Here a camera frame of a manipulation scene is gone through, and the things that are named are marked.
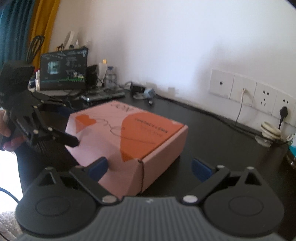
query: hand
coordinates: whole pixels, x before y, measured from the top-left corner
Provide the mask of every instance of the hand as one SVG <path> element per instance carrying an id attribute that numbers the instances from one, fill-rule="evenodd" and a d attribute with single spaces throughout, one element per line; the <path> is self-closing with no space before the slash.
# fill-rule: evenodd
<path id="1" fill-rule="evenodd" d="M 0 134 L 10 137 L 11 131 L 6 125 L 6 121 L 8 120 L 8 116 L 6 115 L 5 110 L 0 110 Z M 6 142 L 3 145 L 3 149 L 6 151 L 14 151 L 16 150 L 23 142 L 25 141 L 25 137 L 19 136 L 12 139 L 10 142 Z"/>

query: black plug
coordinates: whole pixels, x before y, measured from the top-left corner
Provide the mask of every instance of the black plug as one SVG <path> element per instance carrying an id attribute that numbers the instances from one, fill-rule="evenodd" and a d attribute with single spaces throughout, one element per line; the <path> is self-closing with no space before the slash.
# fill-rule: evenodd
<path id="1" fill-rule="evenodd" d="M 279 129 L 280 129 L 284 118 L 286 118 L 288 116 L 288 108 L 286 106 L 283 106 L 281 108 L 281 110 L 279 111 L 279 114 L 281 115 L 281 119 L 279 121 Z"/>

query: orange heart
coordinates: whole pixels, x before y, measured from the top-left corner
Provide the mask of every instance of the orange heart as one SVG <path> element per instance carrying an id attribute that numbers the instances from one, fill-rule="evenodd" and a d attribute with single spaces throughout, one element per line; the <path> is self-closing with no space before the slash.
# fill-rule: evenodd
<path id="1" fill-rule="evenodd" d="M 78 115 L 75 118 L 76 133 L 84 130 L 86 127 L 94 125 L 96 123 L 95 119 L 89 118 L 89 115 Z"/>

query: teal curtain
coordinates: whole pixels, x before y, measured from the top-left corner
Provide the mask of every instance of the teal curtain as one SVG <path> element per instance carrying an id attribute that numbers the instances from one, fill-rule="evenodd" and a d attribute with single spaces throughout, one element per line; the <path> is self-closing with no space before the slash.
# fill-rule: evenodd
<path id="1" fill-rule="evenodd" d="M 14 0 L 0 17 L 0 69 L 7 60 L 25 60 L 35 0 Z"/>

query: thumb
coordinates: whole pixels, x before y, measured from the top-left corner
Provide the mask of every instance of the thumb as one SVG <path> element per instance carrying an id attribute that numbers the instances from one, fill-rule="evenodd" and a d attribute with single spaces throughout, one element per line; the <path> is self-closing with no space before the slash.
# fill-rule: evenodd
<path id="1" fill-rule="evenodd" d="M 7 125 L 4 121 L 4 119 L 6 119 L 6 118 L 7 118 L 6 111 L 0 110 L 0 134 L 4 135 L 6 137 L 10 137 L 11 131 L 7 127 Z"/>

